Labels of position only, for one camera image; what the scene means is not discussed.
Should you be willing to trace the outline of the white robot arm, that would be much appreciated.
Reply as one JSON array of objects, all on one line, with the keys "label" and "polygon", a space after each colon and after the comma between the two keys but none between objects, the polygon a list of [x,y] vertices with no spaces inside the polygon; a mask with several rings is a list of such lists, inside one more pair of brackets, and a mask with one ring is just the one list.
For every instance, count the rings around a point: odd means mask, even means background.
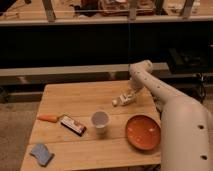
[{"label": "white robot arm", "polygon": [[211,112],[199,101],[151,74],[144,60],[129,66],[135,91],[146,87],[163,103],[161,117],[161,171],[212,171],[208,130]]}]

